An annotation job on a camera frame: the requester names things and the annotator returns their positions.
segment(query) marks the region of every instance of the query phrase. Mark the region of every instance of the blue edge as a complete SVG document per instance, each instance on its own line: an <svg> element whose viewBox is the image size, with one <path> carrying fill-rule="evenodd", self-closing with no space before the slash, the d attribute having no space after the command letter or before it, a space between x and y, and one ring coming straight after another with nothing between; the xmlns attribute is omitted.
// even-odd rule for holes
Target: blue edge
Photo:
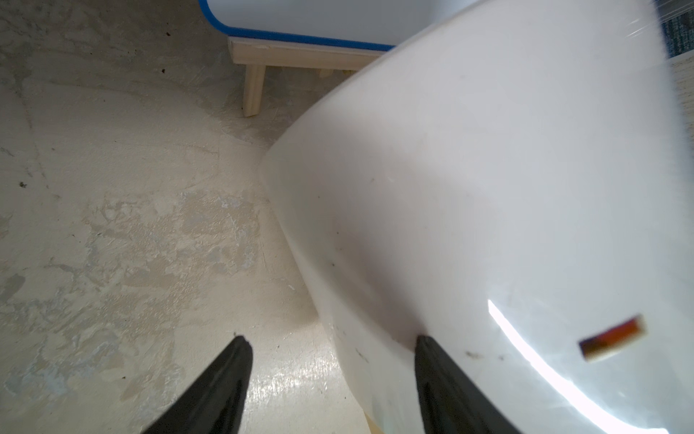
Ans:
<svg viewBox="0 0 694 434"><path fill-rule="evenodd" d="M222 24L214 17L208 0L198 0L200 9L203 10L203 15L208 19L210 24L217 30L229 36L250 37L253 39L265 39L283 42L300 42L301 44L328 45L330 47L356 48L362 50L388 51L394 48L394 45L372 44L371 42L348 41L342 39L332 39L331 37L317 37L293 35L291 33L268 32L263 30L251 30L249 28L229 27Z"/></svg>

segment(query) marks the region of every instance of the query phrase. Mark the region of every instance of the white curved surface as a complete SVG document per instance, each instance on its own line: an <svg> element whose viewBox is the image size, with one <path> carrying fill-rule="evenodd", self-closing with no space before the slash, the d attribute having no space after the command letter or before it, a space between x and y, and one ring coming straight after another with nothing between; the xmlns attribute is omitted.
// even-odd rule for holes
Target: white curved surface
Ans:
<svg viewBox="0 0 694 434"><path fill-rule="evenodd" d="M231 28L397 45L477 0L201 1Z"/></svg>
<svg viewBox="0 0 694 434"><path fill-rule="evenodd" d="M353 394L421 433L433 336L522 433L694 431L694 168L647 0L490 0L302 116L262 178ZM587 362L578 342L643 316Z"/></svg>

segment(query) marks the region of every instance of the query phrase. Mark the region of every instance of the concrete floor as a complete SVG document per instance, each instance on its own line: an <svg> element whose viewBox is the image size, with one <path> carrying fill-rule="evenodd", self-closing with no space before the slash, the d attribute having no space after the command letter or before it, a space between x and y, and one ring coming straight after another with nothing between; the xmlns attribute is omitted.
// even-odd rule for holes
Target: concrete floor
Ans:
<svg viewBox="0 0 694 434"><path fill-rule="evenodd" d="M689 137L694 138L694 51L681 54L670 61L687 131Z"/></svg>
<svg viewBox="0 0 694 434"><path fill-rule="evenodd" d="M231 341L243 433L366 433L259 184L344 75L244 70L197 1L0 1L0 432L137 433Z"/></svg>

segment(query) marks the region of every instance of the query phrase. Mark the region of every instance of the wooden stand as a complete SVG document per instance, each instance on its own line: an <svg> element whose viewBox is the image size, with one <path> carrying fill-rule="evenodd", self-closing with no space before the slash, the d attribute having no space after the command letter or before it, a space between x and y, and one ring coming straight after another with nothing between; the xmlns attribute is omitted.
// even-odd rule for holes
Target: wooden stand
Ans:
<svg viewBox="0 0 694 434"><path fill-rule="evenodd" d="M253 116L260 112L266 66L315 68L319 70L320 77L327 77L334 69L358 71L383 54L383 51L244 37L229 37L228 45L231 60L237 65L246 66L244 116Z"/></svg>

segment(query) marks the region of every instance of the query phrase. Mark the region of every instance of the wooden leg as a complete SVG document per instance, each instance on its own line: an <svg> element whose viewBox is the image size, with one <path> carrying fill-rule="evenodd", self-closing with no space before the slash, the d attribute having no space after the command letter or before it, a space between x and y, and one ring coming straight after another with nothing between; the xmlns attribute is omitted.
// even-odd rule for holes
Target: wooden leg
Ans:
<svg viewBox="0 0 694 434"><path fill-rule="evenodd" d="M318 70L318 78L329 77L332 75L333 71L334 71L334 69L319 69Z"/></svg>
<svg viewBox="0 0 694 434"><path fill-rule="evenodd" d="M371 420L369 416L366 416L366 423L369 425L369 430L371 431L371 434L383 434L383 431L376 426L376 424Z"/></svg>
<svg viewBox="0 0 694 434"><path fill-rule="evenodd" d="M245 117L260 113L263 81L265 81L265 65L246 65L243 107Z"/></svg>

